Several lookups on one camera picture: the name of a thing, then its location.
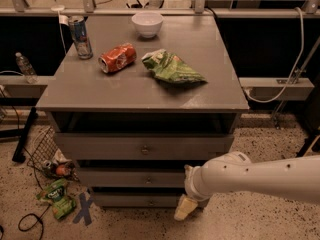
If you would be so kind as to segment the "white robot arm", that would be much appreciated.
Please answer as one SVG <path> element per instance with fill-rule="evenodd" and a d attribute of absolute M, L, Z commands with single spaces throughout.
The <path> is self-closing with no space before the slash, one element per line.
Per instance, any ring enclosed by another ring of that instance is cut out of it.
<path fill-rule="evenodd" d="M 319 205 L 320 156 L 252 163 L 244 153 L 230 152 L 202 166 L 186 165 L 184 187 L 174 214 L 177 221 L 215 193 L 249 191 Z"/>

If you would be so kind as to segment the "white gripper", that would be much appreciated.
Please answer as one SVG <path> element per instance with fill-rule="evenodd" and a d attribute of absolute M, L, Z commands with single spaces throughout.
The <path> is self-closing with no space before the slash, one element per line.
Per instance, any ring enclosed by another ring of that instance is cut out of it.
<path fill-rule="evenodd" d="M 184 169 L 184 187 L 187 195 L 183 194 L 179 199 L 174 213 L 174 219 L 177 221 L 186 219 L 187 216 L 198 207 L 198 202 L 203 202 L 211 198 L 210 194 L 205 194 L 200 191 L 202 184 L 201 167 L 185 165 Z"/>

